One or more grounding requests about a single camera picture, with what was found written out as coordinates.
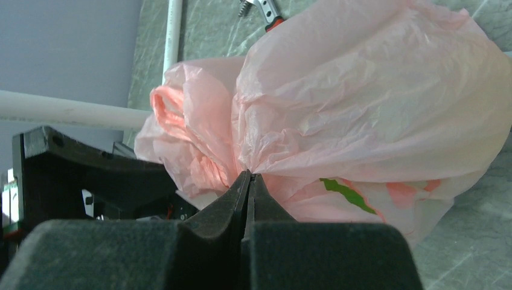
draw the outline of crumpled plastic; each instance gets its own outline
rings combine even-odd
[[[135,141],[199,208],[242,170],[301,222],[386,222],[411,246],[485,173],[512,64],[468,12],[319,0],[246,57],[182,62]]]

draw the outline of green printed graphic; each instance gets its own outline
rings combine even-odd
[[[348,202],[359,207],[367,213],[377,214],[372,208],[367,206],[364,198],[358,194],[355,190],[348,188],[347,186],[339,184],[336,180],[320,178],[325,185],[325,189],[330,192],[339,192],[341,193]]]

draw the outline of pliers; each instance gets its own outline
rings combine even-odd
[[[267,23],[265,26],[266,32],[271,31],[277,25],[284,22],[284,18],[280,15],[273,0],[240,0],[238,16],[243,17],[249,10],[251,4],[258,7],[258,10],[265,18],[265,22]]]

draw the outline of marble surface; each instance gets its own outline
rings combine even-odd
[[[275,0],[285,17],[315,0]],[[466,8],[503,51],[512,51],[512,0],[434,0]],[[242,55],[264,34],[253,7],[238,18],[238,0],[184,0],[180,59]],[[143,0],[128,107],[150,109],[161,82],[166,0]],[[134,132],[124,142],[133,144]],[[442,218],[413,254],[425,289],[512,289],[512,136],[486,175]]]

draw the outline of white pvc pipe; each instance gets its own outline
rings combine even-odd
[[[162,84],[165,82],[165,72],[178,62],[179,33],[181,31],[181,13],[183,0],[169,0],[167,10],[167,31],[165,34],[164,71]]]
[[[0,120],[140,131],[151,113],[0,90]]]

